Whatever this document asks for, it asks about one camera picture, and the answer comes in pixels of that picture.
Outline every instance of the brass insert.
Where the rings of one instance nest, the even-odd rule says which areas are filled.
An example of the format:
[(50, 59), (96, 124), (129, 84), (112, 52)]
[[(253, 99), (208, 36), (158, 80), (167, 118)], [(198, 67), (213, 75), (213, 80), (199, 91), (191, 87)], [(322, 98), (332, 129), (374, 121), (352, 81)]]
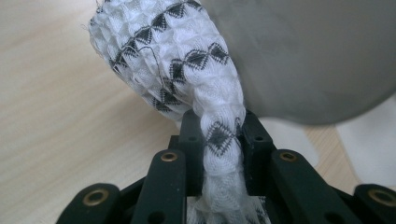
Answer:
[(175, 161), (177, 160), (177, 154), (174, 152), (166, 152), (161, 155), (162, 161)]
[(388, 207), (396, 207), (396, 197), (382, 189), (370, 189), (368, 194), (371, 199)]
[(284, 161), (297, 161), (297, 157), (290, 152), (282, 152), (279, 156)]
[(83, 203), (87, 206), (96, 206), (108, 198), (106, 189), (96, 189), (85, 195)]

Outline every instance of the wooden table surface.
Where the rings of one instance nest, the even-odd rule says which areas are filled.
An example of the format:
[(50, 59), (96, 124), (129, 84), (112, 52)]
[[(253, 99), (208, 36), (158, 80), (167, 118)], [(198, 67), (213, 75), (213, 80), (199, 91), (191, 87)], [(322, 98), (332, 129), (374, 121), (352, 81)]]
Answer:
[[(94, 0), (0, 2), (0, 223), (54, 223), (81, 189), (144, 176), (175, 124), (93, 50)], [(333, 186), (359, 183), (337, 132), (309, 128)]]

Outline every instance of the black diamond pattern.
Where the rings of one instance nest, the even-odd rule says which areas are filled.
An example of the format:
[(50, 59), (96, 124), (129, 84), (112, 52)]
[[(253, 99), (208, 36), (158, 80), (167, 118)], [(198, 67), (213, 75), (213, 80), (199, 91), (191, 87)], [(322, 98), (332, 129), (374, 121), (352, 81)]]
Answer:
[(180, 105), (180, 101), (166, 89), (160, 90), (161, 101), (165, 105)]
[(168, 9), (166, 9), (166, 13), (172, 17), (180, 19), (184, 16), (184, 4), (180, 3), (175, 6), (170, 6)]
[(133, 56), (134, 58), (139, 56), (134, 39), (131, 39), (128, 41), (128, 43), (126, 43), (126, 45), (123, 47), (122, 52), (126, 55)]
[(186, 55), (186, 65), (193, 69), (203, 70), (206, 67), (207, 52), (200, 49), (193, 49)]
[(184, 83), (186, 78), (184, 77), (183, 61), (180, 59), (172, 60), (169, 74), (172, 81)]
[(210, 151), (219, 157), (228, 150), (233, 139), (233, 133), (223, 124), (216, 121), (210, 126), (207, 139)]
[(166, 28), (168, 27), (165, 16), (163, 14), (158, 15), (156, 18), (154, 18), (151, 26), (156, 31), (159, 32), (165, 31)]
[(161, 101), (155, 99), (154, 97), (152, 98), (152, 106), (154, 106), (154, 108), (156, 108), (158, 111), (161, 111), (161, 112), (171, 112), (172, 111), (168, 106), (163, 104)]
[(195, 1), (188, 1), (188, 2), (186, 2), (186, 3), (187, 3), (187, 5), (189, 5), (190, 7), (193, 7), (193, 8), (195, 8), (195, 9), (197, 9), (198, 11), (201, 11), (201, 10), (202, 10), (202, 6), (201, 6), (199, 3), (195, 2)]
[(151, 43), (152, 31), (150, 27), (143, 27), (139, 31), (137, 31), (135, 39), (145, 45)]
[(120, 62), (115, 62), (115, 61), (110, 61), (111, 69), (113, 69), (114, 72), (117, 74), (120, 74), (120, 67), (127, 67), (128, 65), (126, 62), (123, 60), (123, 58), (120, 58)]
[(123, 67), (128, 67), (128, 63), (125, 62), (124, 58), (120, 54), (117, 55), (115, 63), (116, 63), (116, 65), (121, 65)]
[(172, 94), (178, 94), (177, 87), (175, 85), (175, 81), (172, 81), (170, 78), (163, 78), (164, 85), (170, 90)]
[(226, 64), (228, 58), (230, 57), (219, 43), (211, 44), (209, 46), (209, 53), (216, 62), (221, 64)]

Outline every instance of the white knitted fabric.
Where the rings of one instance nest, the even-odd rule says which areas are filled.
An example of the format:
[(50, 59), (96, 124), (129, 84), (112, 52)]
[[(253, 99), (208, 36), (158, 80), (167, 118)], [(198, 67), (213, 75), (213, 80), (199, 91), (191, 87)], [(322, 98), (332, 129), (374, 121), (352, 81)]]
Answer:
[(188, 199), (188, 223), (269, 223), (245, 187), (237, 72), (200, 3), (105, 1), (89, 31), (96, 51), (148, 104), (175, 121), (191, 108), (201, 118), (205, 181), (202, 197)]

